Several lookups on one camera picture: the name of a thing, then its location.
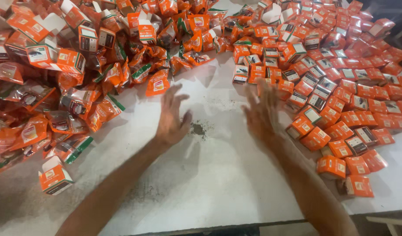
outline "orange plastic packet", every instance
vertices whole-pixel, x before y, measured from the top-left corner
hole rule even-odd
[[[183,43],[183,48],[185,52],[189,52],[191,50],[200,52],[202,50],[202,32],[201,30],[195,31],[194,36],[190,38],[188,41]]]
[[[29,119],[25,128],[23,128],[20,136],[16,138],[13,146],[9,148],[10,151],[26,147],[28,145],[37,143],[46,138],[46,126],[48,120],[43,114],[38,114]]]
[[[104,122],[110,121],[124,110],[124,106],[110,94],[107,94],[101,103],[92,106],[91,115],[89,115],[86,123],[93,132],[96,132]]]
[[[93,141],[93,138],[84,134],[75,134],[53,147],[45,158],[58,156],[65,163],[71,164]]]
[[[210,58],[207,55],[199,55],[198,53],[194,51],[187,52],[183,55],[183,57],[191,63],[193,66],[200,66],[202,64],[205,64],[209,61],[212,61],[213,58]]]
[[[210,29],[210,16],[209,15],[188,15],[189,25],[192,32],[201,30],[201,32]]]
[[[146,96],[154,96],[158,94],[163,94],[167,89],[170,88],[169,81],[167,81],[167,76],[169,74],[169,69],[159,70],[151,76],[148,80]]]
[[[62,94],[59,100],[59,109],[68,111],[72,115],[77,115],[85,120],[95,96],[95,91],[82,91],[70,88],[65,94]]]
[[[0,93],[0,98],[12,102],[20,102],[28,111],[35,109],[55,88],[48,88],[34,80],[27,80],[23,85],[14,84]]]
[[[0,79],[13,83],[23,84],[23,65],[15,62],[0,63]]]

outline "table surface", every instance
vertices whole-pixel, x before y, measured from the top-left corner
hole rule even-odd
[[[238,11],[242,4],[231,2],[221,0],[214,7]],[[188,134],[153,163],[100,235],[304,219],[280,169],[247,132],[240,110],[246,103],[243,88],[231,83],[231,53],[207,54],[216,59],[172,81],[191,95],[181,113],[191,109],[204,133]],[[0,235],[55,234],[82,199],[154,135],[160,97],[147,98],[145,90],[139,85],[118,97],[126,110],[104,124],[90,147],[66,166],[76,183],[63,193],[41,192],[38,170],[44,160],[38,155],[1,173]],[[349,214],[402,210],[402,133],[395,140],[377,148],[389,167],[369,175],[375,198],[340,197],[327,181]]]

